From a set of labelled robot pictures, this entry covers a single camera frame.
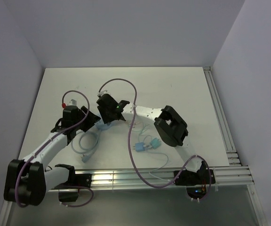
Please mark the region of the round blue power strip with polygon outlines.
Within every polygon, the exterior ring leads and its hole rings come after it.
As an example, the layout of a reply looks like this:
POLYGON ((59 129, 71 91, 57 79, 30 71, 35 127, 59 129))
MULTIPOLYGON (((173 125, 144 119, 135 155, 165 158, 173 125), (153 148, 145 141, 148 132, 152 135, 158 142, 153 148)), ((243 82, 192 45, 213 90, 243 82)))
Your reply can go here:
POLYGON ((112 127, 113 123, 112 122, 109 122, 109 123, 104 123, 101 115, 98 115, 100 117, 100 120, 97 121, 95 123, 95 127, 98 129, 98 130, 101 130, 101 131, 104 131, 104 130, 108 130, 109 128, 112 127))

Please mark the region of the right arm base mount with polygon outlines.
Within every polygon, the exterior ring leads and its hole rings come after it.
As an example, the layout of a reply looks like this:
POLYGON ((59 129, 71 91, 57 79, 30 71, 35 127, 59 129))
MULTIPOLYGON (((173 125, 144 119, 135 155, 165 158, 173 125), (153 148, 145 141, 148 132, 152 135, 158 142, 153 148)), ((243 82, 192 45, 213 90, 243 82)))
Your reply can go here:
POLYGON ((191 201, 200 202, 206 198, 212 185, 216 183, 213 170, 202 166, 197 172, 183 170, 174 181, 176 186, 185 186, 191 201))

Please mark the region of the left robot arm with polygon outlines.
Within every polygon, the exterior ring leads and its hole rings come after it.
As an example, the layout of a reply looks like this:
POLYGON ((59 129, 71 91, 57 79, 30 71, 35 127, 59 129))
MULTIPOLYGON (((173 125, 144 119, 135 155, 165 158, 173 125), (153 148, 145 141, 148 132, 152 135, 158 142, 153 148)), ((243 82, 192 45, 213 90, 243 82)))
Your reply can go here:
POLYGON ((76 175, 74 166, 57 164, 46 170, 54 157, 76 137, 78 131, 87 132, 101 118, 86 107, 69 105, 63 109, 48 138, 31 154, 8 165, 4 200, 20 207, 38 206, 51 189, 90 190, 91 175, 76 175))

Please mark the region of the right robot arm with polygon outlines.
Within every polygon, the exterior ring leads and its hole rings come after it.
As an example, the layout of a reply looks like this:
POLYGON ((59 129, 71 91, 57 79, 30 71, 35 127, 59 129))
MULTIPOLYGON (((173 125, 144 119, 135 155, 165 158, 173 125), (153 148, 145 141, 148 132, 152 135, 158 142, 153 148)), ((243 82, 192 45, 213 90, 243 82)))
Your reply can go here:
POLYGON ((204 178, 211 178, 207 163, 188 147, 188 125, 176 110, 167 105, 163 108, 148 108, 127 100, 117 102, 111 95, 98 94, 98 111, 105 123, 113 121, 140 121, 153 126, 162 143, 174 148, 181 159, 187 162, 182 176, 188 176, 195 184, 204 178))

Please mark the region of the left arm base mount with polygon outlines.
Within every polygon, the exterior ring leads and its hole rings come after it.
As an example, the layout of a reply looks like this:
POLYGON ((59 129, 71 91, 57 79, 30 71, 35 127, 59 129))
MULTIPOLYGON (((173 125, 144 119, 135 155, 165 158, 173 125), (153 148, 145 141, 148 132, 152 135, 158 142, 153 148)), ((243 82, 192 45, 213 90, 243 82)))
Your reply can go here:
POLYGON ((81 207, 90 203, 94 198, 91 189, 92 174, 76 174, 72 182, 65 182, 52 188, 51 191, 58 191, 58 200, 62 205, 68 207, 81 207), (90 198, 84 204, 73 204, 81 195, 81 190, 90 192, 90 198))

